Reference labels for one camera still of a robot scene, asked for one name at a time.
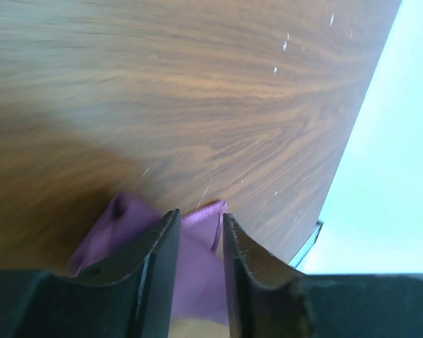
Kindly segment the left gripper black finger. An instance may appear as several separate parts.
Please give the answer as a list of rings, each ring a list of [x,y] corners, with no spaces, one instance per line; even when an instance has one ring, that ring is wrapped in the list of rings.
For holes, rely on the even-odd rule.
[[[0,270],[0,337],[167,337],[180,221],[168,212],[77,277]]]

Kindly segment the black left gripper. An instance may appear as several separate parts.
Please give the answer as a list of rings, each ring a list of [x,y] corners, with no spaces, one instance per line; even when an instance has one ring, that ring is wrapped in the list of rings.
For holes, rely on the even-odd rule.
[[[423,337],[423,274],[302,281],[230,213],[223,257],[231,337]]]

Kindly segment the purple cloth napkin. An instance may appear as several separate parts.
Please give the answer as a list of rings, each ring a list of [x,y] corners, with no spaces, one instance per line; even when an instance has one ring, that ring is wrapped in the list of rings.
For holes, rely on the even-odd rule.
[[[173,291],[175,319],[228,324],[224,262],[216,255],[227,203],[218,200],[184,215]],[[150,204],[130,193],[115,195],[68,262],[75,275],[124,247],[161,220]]]

